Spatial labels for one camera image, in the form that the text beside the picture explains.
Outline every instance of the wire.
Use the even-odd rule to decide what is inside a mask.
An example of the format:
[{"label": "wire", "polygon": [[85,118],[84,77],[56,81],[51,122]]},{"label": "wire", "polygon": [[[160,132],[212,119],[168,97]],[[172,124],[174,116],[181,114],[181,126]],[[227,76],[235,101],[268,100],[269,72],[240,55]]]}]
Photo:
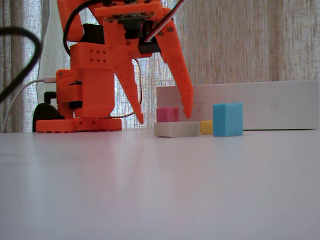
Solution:
[{"label": "wire", "polygon": [[[141,77],[141,67],[140,67],[140,63],[139,61],[134,58],[134,60],[136,61],[136,63],[138,64],[138,68],[139,68],[139,90],[140,90],[140,99],[139,99],[139,103],[141,105],[142,103],[142,77]],[[126,115],[122,115],[122,116],[109,116],[107,117],[107,119],[123,119],[123,118],[126,118],[126,117],[130,117],[132,116],[133,114],[135,114],[135,111],[131,112],[131,113],[128,113]]]},{"label": "wire", "polygon": [[68,53],[68,55],[70,56],[70,48],[68,47],[67,44],[67,38],[68,38],[68,34],[69,34],[69,30],[71,27],[72,22],[74,21],[75,17],[83,10],[86,9],[87,7],[90,7],[92,5],[96,5],[96,4],[100,4],[100,3],[104,3],[106,0],[89,0],[84,2],[83,4],[79,5],[75,10],[73,10],[73,12],[70,14],[68,21],[65,24],[64,27],[64,31],[63,31],[63,46],[66,50],[66,52]]},{"label": "wire", "polygon": [[16,36],[23,36],[29,38],[35,46],[33,56],[28,63],[28,65],[12,80],[12,82],[0,93],[0,104],[2,101],[6,99],[8,95],[10,95],[26,78],[26,76],[30,73],[30,71],[36,65],[38,59],[41,56],[42,52],[42,45],[38,38],[30,31],[17,26],[9,26],[9,27],[2,27],[0,28],[0,36],[5,35],[16,35]]},{"label": "wire", "polygon": [[155,26],[155,28],[146,36],[145,42],[149,42],[158,32],[172,19],[178,8],[180,8],[187,0],[180,0],[174,8]]},{"label": "wire", "polygon": [[39,78],[39,79],[37,79],[37,80],[33,80],[33,81],[28,82],[28,83],[25,84],[25,85],[19,90],[19,92],[14,96],[14,98],[13,98],[13,100],[12,100],[12,102],[11,102],[9,108],[8,108],[8,110],[6,111],[5,117],[4,117],[2,133],[5,133],[5,131],[6,131],[6,126],[7,126],[7,122],[8,122],[8,118],[9,118],[10,111],[11,111],[13,105],[15,104],[17,98],[19,97],[19,95],[23,92],[23,90],[24,90],[26,87],[30,86],[31,84],[40,83],[40,82],[44,82],[44,81],[45,81],[44,79]]}]

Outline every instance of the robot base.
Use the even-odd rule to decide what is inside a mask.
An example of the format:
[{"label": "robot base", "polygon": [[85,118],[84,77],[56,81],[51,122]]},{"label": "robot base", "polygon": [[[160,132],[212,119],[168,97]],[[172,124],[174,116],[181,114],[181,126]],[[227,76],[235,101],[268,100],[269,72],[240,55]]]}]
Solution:
[{"label": "robot base", "polygon": [[36,121],[37,133],[113,132],[121,130],[122,120],[120,118],[79,117]]}]

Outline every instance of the white cable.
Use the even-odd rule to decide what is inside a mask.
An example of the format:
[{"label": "white cable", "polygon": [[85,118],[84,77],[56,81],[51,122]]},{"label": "white cable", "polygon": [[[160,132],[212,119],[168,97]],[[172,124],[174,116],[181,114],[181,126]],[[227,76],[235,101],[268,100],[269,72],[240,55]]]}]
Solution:
[{"label": "white cable", "polygon": [[3,121],[3,129],[2,129],[2,133],[5,133],[6,131],[6,126],[7,126],[7,122],[8,122],[8,118],[9,118],[9,114],[10,114],[10,111],[13,107],[13,105],[15,104],[15,101],[17,100],[17,98],[20,96],[20,94],[23,92],[23,90],[30,86],[31,84],[34,84],[34,83],[41,83],[41,82],[44,82],[46,84],[51,84],[51,83],[55,83],[56,82],[56,77],[55,76],[46,76],[44,78],[39,78],[37,80],[33,80],[33,81],[30,81],[28,83],[26,83],[20,90],[19,92],[14,96],[8,110],[6,111],[6,114],[5,114],[5,117],[4,117],[4,121]]},{"label": "white cable", "polygon": [[[140,89],[140,99],[139,99],[139,103],[141,105],[142,103],[142,77],[141,77],[141,67],[140,67],[140,63],[139,61],[134,58],[134,60],[136,61],[136,63],[138,64],[138,68],[139,68],[139,89]],[[122,115],[122,116],[108,116],[107,119],[122,119],[122,118],[126,118],[129,117],[131,115],[135,114],[135,111],[128,113],[126,115]]]}]

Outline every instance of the yellow cube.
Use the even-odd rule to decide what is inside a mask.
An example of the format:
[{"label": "yellow cube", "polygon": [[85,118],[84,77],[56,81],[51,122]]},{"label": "yellow cube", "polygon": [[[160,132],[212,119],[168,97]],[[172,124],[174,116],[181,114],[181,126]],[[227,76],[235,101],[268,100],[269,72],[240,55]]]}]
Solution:
[{"label": "yellow cube", "polygon": [[201,134],[214,134],[214,121],[201,121],[200,122],[200,131]]}]

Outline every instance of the pink cube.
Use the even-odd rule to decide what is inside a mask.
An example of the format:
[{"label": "pink cube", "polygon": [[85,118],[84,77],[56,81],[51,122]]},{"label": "pink cube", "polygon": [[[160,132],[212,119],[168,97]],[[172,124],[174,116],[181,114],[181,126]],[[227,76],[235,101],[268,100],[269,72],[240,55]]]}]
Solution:
[{"label": "pink cube", "polygon": [[157,123],[179,122],[179,108],[161,107],[156,109]]}]

